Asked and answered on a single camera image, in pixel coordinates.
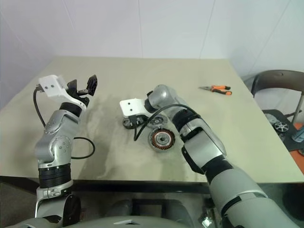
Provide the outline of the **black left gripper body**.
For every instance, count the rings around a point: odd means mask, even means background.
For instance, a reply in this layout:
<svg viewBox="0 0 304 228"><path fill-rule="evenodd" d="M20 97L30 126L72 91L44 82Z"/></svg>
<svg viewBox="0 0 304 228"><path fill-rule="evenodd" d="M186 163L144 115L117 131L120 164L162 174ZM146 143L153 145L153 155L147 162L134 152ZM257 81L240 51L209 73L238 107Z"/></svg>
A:
<svg viewBox="0 0 304 228"><path fill-rule="evenodd" d="M77 90L76 88L71 88L71 96L74 99L82 102L85 106L88 106L90 102L89 98L86 97L88 94L88 89Z"/></svg>

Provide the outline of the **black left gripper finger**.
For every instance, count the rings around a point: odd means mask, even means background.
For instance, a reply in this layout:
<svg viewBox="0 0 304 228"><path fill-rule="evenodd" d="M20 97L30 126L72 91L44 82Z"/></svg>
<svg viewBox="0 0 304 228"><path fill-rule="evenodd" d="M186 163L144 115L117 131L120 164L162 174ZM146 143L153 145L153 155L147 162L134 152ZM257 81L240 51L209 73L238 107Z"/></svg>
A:
<svg viewBox="0 0 304 228"><path fill-rule="evenodd" d="M67 84L67 93L69 95L77 95L77 80L74 79Z"/></svg>
<svg viewBox="0 0 304 228"><path fill-rule="evenodd" d="M96 75L92 75L91 77L89 77L88 82L87 82L87 93L90 96L94 96L96 88L98 85L98 79Z"/></svg>

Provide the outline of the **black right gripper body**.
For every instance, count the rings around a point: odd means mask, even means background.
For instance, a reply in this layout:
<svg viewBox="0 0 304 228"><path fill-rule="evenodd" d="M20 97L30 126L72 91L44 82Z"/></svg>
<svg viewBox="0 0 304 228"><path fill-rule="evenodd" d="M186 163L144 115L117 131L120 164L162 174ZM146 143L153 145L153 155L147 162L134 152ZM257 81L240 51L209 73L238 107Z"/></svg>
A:
<svg viewBox="0 0 304 228"><path fill-rule="evenodd" d="M140 126L143 125L147 120L148 117L144 114L140 115L131 115L128 117L130 121L130 126Z"/></svg>

